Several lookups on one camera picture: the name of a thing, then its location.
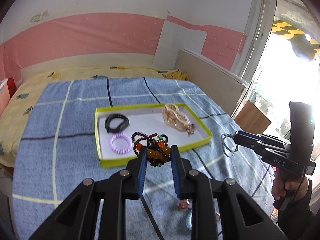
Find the black sleeve forearm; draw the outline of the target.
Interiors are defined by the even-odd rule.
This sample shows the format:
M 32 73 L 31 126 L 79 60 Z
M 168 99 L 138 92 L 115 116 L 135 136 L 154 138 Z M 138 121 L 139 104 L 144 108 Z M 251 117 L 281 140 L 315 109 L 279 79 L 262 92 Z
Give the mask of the black sleeve forearm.
M 287 239 L 319 239 L 319 212 L 310 207 L 312 181 L 304 179 L 297 198 L 279 211 L 278 224 Z

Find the right hand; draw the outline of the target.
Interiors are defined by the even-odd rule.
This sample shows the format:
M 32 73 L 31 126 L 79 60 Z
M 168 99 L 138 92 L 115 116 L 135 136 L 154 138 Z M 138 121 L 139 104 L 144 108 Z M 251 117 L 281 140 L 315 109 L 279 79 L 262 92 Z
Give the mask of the right hand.
M 275 200 L 280 200 L 281 197 L 285 197 L 289 191 L 295 191 L 296 200 L 302 199 L 308 191 L 309 181 L 306 177 L 304 179 L 288 179 L 284 181 L 281 177 L 281 170 L 276 170 L 276 175 L 272 185 L 272 196 Z

